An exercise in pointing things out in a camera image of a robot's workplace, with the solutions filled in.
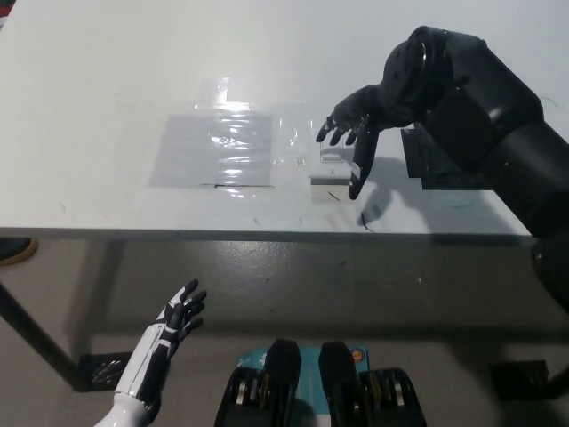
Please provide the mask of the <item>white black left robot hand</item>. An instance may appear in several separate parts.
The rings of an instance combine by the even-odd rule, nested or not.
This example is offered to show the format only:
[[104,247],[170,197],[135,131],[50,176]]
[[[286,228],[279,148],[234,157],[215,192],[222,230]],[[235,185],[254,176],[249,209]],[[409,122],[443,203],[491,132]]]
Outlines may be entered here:
[[197,279],[180,288],[149,324],[136,345],[116,387],[124,394],[152,407],[161,395],[172,358],[180,344],[204,320],[207,292]]

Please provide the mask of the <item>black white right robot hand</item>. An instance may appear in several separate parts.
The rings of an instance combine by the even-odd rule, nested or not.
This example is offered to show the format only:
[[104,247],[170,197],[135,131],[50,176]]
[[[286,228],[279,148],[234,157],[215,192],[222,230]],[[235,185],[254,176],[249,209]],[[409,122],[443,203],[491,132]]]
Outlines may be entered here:
[[336,146],[347,134],[346,144],[354,147],[348,197],[356,200],[372,170],[380,133],[395,126],[381,105],[381,85],[367,85],[340,101],[320,127],[316,142],[329,133],[329,145]]

